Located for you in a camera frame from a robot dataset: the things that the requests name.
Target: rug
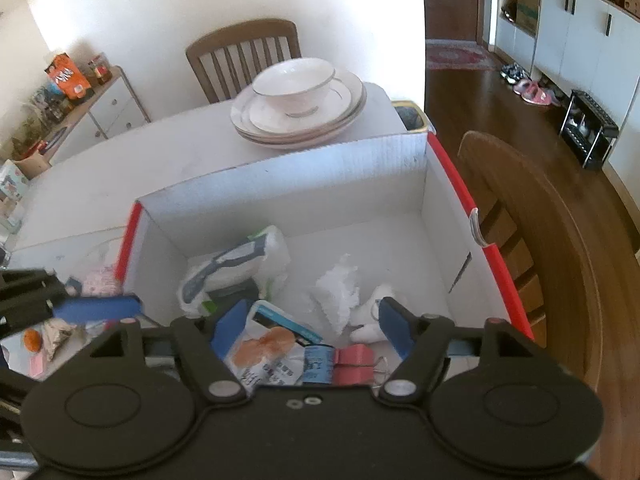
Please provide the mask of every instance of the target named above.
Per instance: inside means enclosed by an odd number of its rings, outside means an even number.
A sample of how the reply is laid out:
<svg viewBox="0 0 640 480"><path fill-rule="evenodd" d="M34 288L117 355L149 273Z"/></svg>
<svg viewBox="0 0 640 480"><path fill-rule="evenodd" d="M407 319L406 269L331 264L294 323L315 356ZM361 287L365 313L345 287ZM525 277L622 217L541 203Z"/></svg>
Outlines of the rug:
<svg viewBox="0 0 640 480"><path fill-rule="evenodd" d="M495 70L498 63L473 41L426 40L427 70Z"/></svg>

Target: chair back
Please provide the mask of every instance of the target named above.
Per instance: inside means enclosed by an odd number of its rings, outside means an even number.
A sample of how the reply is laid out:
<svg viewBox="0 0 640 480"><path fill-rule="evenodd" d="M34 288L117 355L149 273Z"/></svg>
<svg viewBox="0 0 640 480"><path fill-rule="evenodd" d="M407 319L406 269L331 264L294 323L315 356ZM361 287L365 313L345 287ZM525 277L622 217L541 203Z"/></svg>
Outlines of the chair back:
<svg viewBox="0 0 640 480"><path fill-rule="evenodd" d="M602 362L602 313L587 249L569 209L542 170L507 143L467 132L458 153L536 342L594 390Z"/></svg>
<svg viewBox="0 0 640 480"><path fill-rule="evenodd" d="M296 25L267 18L220 28L187 47L187 60L210 103L231 99L262 70L300 57Z"/></svg>

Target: screw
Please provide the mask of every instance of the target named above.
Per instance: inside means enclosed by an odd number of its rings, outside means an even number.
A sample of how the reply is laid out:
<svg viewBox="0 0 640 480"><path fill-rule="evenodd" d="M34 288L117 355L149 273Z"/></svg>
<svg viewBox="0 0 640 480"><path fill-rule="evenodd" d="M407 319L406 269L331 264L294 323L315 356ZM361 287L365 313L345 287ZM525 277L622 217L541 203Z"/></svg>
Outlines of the screw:
<svg viewBox="0 0 640 480"><path fill-rule="evenodd" d="M385 383L385 391L394 397L407 397L414 394L418 387L406 379L395 379Z"/></svg>
<svg viewBox="0 0 640 480"><path fill-rule="evenodd" d="M309 395L305 397L305 404L308 404L309 406L317 406L318 404L322 404L322 399L315 395Z"/></svg>
<svg viewBox="0 0 640 480"><path fill-rule="evenodd" d="M299 399L289 399L287 401L287 408L291 408L292 410L301 410L304 406L305 405Z"/></svg>
<svg viewBox="0 0 640 480"><path fill-rule="evenodd" d="M215 397L233 397L240 388L235 381L216 381L209 385L209 393Z"/></svg>

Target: white cardboard box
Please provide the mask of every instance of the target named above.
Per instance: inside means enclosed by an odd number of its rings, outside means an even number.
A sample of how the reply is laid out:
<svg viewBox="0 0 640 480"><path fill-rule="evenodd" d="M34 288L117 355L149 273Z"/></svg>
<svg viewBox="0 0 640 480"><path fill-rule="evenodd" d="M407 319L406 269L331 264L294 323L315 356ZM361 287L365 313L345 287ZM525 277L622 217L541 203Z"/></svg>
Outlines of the white cardboard box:
<svg viewBox="0 0 640 480"><path fill-rule="evenodd" d="M471 327L501 317L530 336L504 261L495 246L476 242L473 216L473 199L435 135L357 140L207 174L140 198L116 273L148 316L169 324L181 315L176 291L188 268L274 224L287 238L292 263L273 303L329 342L340 344L320 309L310 306L308 290L345 253L358 266L363 302L377 285L391 283L414 314L441 314ZM398 362L388 343L376 351Z"/></svg>

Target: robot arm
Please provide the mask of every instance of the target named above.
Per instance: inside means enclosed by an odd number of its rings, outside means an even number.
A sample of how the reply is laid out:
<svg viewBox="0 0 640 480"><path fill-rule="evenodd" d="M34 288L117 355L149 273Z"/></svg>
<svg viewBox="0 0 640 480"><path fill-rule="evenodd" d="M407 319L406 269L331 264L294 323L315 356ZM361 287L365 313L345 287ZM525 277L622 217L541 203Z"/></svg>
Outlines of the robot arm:
<svg viewBox="0 0 640 480"><path fill-rule="evenodd" d="M55 298L39 291L24 319L44 315L45 296L47 316L93 301L51 283ZM122 312L135 302L110 300ZM582 461L602 430L599 400L503 320L457 328L385 298L380 326L403 361L378 396L366 386L269 386L248 397L222 358L249 307L166 328L127 319L43 383L4 370L2 391L14 396L2 418L37 460L33 478L596 478ZM458 356L479 365L445 381ZM172 359L178 376L149 368L149 357Z"/></svg>

